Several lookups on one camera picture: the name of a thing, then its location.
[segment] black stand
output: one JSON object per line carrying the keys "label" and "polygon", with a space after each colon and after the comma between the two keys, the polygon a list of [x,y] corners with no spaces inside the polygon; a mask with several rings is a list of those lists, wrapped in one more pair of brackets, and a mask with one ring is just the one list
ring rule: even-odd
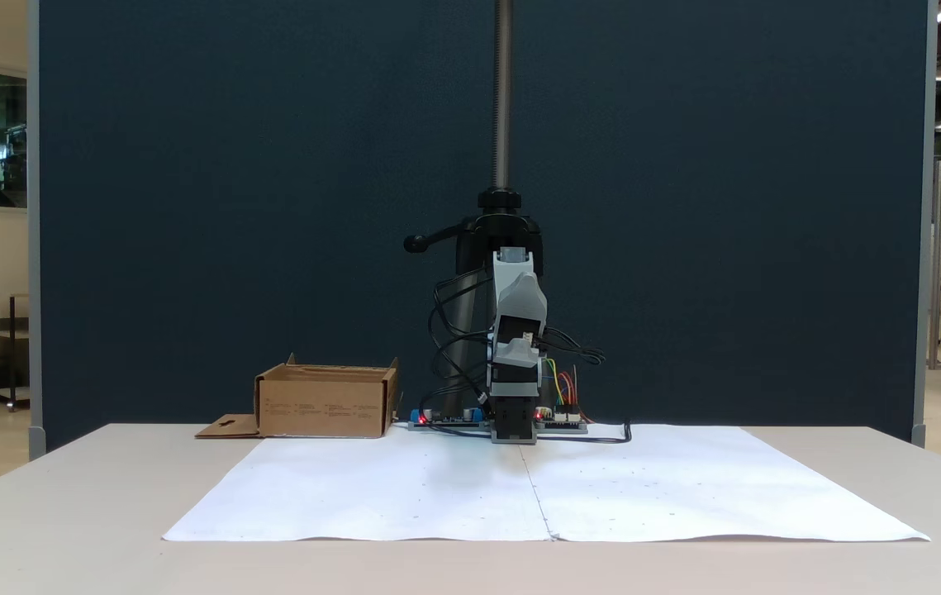
{"label": "black stand", "polygon": [[[492,277],[492,253],[503,247],[526,248],[533,253],[535,273],[543,276],[543,237],[537,222],[519,214],[522,196],[513,191],[508,183],[511,160],[511,51],[513,48],[513,0],[496,0],[496,80],[492,102],[492,187],[478,195],[478,208],[482,214],[467,217],[458,225],[445,227],[429,236],[414,235],[405,238],[405,250],[412,253],[425,252],[430,245],[448,238],[455,238],[455,273],[469,274],[482,270],[484,278]],[[474,291],[470,288],[478,282],[468,275],[455,292],[465,291],[454,300],[454,315],[449,317],[455,328],[468,329],[473,326]],[[496,312],[494,298],[485,301],[485,320],[491,321]],[[455,341],[447,348],[451,361],[460,368],[469,369],[467,342]],[[451,369],[449,377],[458,370]],[[459,378],[449,380],[449,385],[462,382]],[[444,400],[441,415],[444,418],[463,417],[463,394],[450,394]]]}
{"label": "black stand", "polygon": [[[482,278],[492,277],[492,253],[503,247],[526,248],[533,253],[534,271],[543,276],[543,235],[539,225],[526,215],[518,213],[522,197],[510,189],[489,188],[478,195],[478,207],[482,215],[467,217],[458,225],[445,227],[440,232],[429,236],[408,236],[405,238],[405,250],[411,253],[426,252],[430,245],[455,237],[455,273],[469,274],[481,270]],[[456,293],[473,286],[477,282],[473,275],[463,281],[463,286],[455,287]],[[473,324],[475,291],[468,291],[454,300],[454,314],[450,317],[456,328],[470,328]],[[485,320],[494,317],[494,298],[486,298]],[[470,369],[467,361],[465,342],[455,342],[448,348],[448,355],[462,369]],[[459,383],[458,379],[450,383]],[[463,417],[463,393],[454,393],[444,399],[441,408],[443,418]]]}

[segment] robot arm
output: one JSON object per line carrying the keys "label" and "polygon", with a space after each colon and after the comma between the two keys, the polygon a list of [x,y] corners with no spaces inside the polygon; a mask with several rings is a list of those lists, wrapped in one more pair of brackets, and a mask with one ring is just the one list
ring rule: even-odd
{"label": "robot arm", "polygon": [[492,253],[496,319],[488,351],[488,395],[497,443],[534,444],[545,354],[535,347],[547,321],[533,253],[504,247]]}

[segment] cardboard box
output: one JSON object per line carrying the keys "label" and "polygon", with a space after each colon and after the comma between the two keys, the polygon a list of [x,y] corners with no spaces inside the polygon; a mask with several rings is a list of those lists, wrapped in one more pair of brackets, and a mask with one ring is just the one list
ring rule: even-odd
{"label": "cardboard box", "polygon": [[299,365],[290,359],[256,377],[254,413],[228,414],[198,438],[386,435],[397,407],[397,360],[390,368]]}

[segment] cardboard flap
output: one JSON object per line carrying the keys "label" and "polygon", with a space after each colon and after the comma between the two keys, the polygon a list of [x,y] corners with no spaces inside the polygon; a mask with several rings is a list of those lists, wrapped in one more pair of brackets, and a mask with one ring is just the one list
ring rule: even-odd
{"label": "cardboard flap", "polygon": [[224,415],[217,419],[196,438],[246,438],[258,435],[258,418],[252,413]]}

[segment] black cable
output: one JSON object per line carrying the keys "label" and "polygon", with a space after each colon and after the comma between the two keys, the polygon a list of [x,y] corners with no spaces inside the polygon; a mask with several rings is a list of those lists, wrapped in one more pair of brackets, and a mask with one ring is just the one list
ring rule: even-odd
{"label": "black cable", "polygon": [[632,421],[625,419],[625,435],[621,438],[597,436],[537,436],[537,440],[566,441],[566,443],[594,443],[599,445],[622,445],[632,441]]}
{"label": "black cable", "polygon": [[606,361],[606,353],[599,350],[598,347],[587,347],[576,342],[572,336],[566,335],[559,329],[552,326],[543,329],[543,336],[539,338],[539,343],[553,350],[567,351],[571,354],[580,355],[580,358],[591,365],[599,365]]}
{"label": "black cable", "polygon": [[[470,275],[470,274],[459,275],[459,278],[465,278],[466,275]],[[473,285],[471,285],[471,286],[469,286],[469,287],[466,287],[466,288],[460,289],[459,291],[456,291],[456,293],[449,295],[449,296],[448,296],[447,298],[445,298],[443,301],[436,302],[436,303],[434,304],[433,309],[432,309],[431,312],[430,312],[430,315],[427,317],[427,321],[425,321],[425,328],[427,328],[427,331],[428,331],[429,334],[430,334],[430,339],[433,340],[433,344],[434,344],[434,346],[437,348],[437,351],[439,351],[439,353],[440,353],[441,355],[443,355],[444,360],[446,360],[446,361],[448,362],[448,365],[451,365],[451,366],[452,366],[452,369],[455,370],[456,376],[458,376],[458,377],[460,377],[460,378],[463,378],[463,380],[466,380],[466,381],[470,384],[470,388],[473,388],[475,394],[477,394],[477,395],[480,395],[480,394],[481,394],[482,389],[478,386],[477,382],[474,382],[473,379],[470,378],[470,376],[467,374],[466,370],[463,370],[462,368],[460,368],[460,366],[458,365],[458,363],[455,363],[455,361],[452,360],[452,358],[450,357],[450,355],[448,355],[448,353],[447,353],[447,351],[446,351],[447,346],[451,346],[451,344],[454,344],[456,341],[459,341],[459,340],[462,340],[462,339],[467,339],[467,338],[469,338],[470,336],[476,336],[476,335],[475,335],[475,334],[462,334],[462,335],[455,336],[454,341],[451,341],[450,343],[446,344],[446,347],[441,347],[440,341],[437,341],[436,335],[433,334],[433,316],[434,316],[434,315],[437,315],[437,313],[440,313],[440,315],[443,316],[443,315],[444,315],[444,305],[448,304],[448,302],[452,302],[452,301],[455,300],[455,298],[460,297],[460,295],[464,295],[464,294],[466,294],[466,293],[470,293],[470,291],[474,291],[475,289],[478,289],[478,287],[481,287],[481,286],[483,286],[483,285],[486,285],[486,283],[491,283],[491,282],[492,282],[492,278],[484,279],[484,281],[474,283]]]}
{"label": "black cable", "polygon": [[440,323],[444,324],[444,330],[447,331],[450,335],[466,335],[469,331],[463,331],[462,328],[456,328],[454,324],[448,320],[448,313],[444,311],[443,305],[447,304],[447,302],[450,302],[451,300],[454,300],[454,298],[459,297],[459,295],[469,293],[469,291],[473,291],[478,287],[486,285],[486,283],[492,281],[492,278],[482,279],[481,283],[475,283],[472,287],[463,288],[463,290],[459,290],[458,293],[450,295],[450,297],[446,298],[446,300],[443,302],[440,300],[440,290],[450,285],[454,285],[455,283],[459,283],[466,278],[471,278],[471,276],[481,274],[484,271],[485,269],[475,269],[473,271],[466,272],[466,274],[460,274],[458,276],[454,276],[454,278],[446,279],[446,281],[437,283],[437,285],[433,286],[433,310],[436,312],[437,317],[440,318]]}

